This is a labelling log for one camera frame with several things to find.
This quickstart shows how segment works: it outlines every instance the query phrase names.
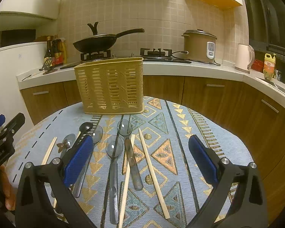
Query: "cabinet handle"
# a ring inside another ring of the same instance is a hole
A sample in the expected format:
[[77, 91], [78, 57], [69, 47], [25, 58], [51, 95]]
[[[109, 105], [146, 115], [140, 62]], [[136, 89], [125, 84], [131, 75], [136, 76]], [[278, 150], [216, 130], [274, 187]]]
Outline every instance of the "cabinet handle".
[[279, 113], [279, 111], [278, 111], [276, 108], [274, 108], [272, 105], [270, 105], [269, 103], [267, 103], [265, 100], [262, 99], [262, 102], [263, 102], [265, 105], [267, 105], [268, 107], [270, 107], [271, 109], [273, 109], [276, 113]]
[[49, 91], [44, 91], [44, 92], [33, 93], [33, 95], [46, 94], [46, 93], [49, 93]]
[[206, 84], [206, 87], [225, 87], [225, 85]]

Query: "electric kettle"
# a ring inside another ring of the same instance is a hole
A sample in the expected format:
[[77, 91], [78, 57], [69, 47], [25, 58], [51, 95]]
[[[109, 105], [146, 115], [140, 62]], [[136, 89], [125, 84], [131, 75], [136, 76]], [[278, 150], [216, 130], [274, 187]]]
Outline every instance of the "electric kettle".
[[250, 73], [250, 66], [254, 62], [254, 49], [250, 45], [238, 44], [234, 68]]

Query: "finger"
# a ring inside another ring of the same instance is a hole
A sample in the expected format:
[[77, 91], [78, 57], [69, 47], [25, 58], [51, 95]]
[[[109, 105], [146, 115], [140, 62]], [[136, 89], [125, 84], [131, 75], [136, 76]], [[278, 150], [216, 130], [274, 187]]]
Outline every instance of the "finger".
[[16, 195], [15, 195], [13, 189], [11, 189], [10, 197], [6, 198], [6, 200], [5, 200], [5, 206], [10, 211], [14, 211], [15, 210], [15, 207], [16, 207]]
[[3, 190], [5, 197], [9, 198], [10, 192], [11, 192], [11, 184], [8, 180], [8, 175], [5, 172], [4, 165], [0, 166], [0, 171], [1, 171], [2, 190]]

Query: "stove burner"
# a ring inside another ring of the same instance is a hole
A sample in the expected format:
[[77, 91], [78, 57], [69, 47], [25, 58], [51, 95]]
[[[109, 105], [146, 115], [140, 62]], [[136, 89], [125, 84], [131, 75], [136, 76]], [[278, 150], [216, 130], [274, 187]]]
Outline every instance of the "stove burner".
[[168, 52], [168, 55], [166, 55], [166, 52], [161, 51], [161, 48], [158, 48], [158, 50], [153, 49], [153, 51], [148, 51], [147, 54], [145, 54], [146, 50], [149, 50], [149, 49], [140, 48], [140, 55], [144, 57], [144, 59], [172, 60], [172, 50], [171, 49], [163, 49], [164, 51]]
[[82, 63], [95, 61], [95, 60], [103, 60], [108, 58], [111, 58], [110, 50], [80, 54], [80, 59]]

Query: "round table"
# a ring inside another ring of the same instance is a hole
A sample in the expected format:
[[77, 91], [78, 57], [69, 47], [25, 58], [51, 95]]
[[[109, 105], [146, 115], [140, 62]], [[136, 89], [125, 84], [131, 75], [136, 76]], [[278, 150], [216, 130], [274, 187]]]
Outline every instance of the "round table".
[[[143, 180], [142, 191], [134, 189], [129, 180], [123, 227], [166, 228], [186, 227], [199, 211], [212, 186], [207, 184], [188, 149], [188, 140], [196, 134], [206, 147], [212, 148], [221, 157], [234, 164], [248, 165], [253, 161], [242, 141], [227, 130], [216, 125], [199, 113], [182, 105], [153, 97], [144, 97], [142, 114], [124, 115], [133, 125], [135, 134], [134, 152]], [[102, 140], [94, 148], [80, 197], [81, 208], [97, 227], [116, 227], [110, 223], [109, 204], [104, 200], [110, 158], [106, 154], [106, 142], [117, 134], [121, 116], [87, 115], [82, 103], [78, 103], [50, 115], [25, 133], [15, 146], [15, 154], [9, 159], [6, 170], [12, 186], [17, 188], [26, 162], [40, 165], [53, 137], [57, 142], [70, 133], [77, 134], [80, 124], [91, 121], [103, 127]], [[148, 152], [157, 176], [161, 192], [169, 210], [170, 219], [165, 220], [150, 176], [147, 161], [140, 142], [138, 128], [142, 130]], [[127, 159], [123, 153], [118, 158], [118, 193], [121, 203]], [[48, 163], [59, 157], [54, 146]], [[51, 188], [45, 184], [50, 201]], [[232, 186], [217, 220], [225, 217], [236, 185]]]

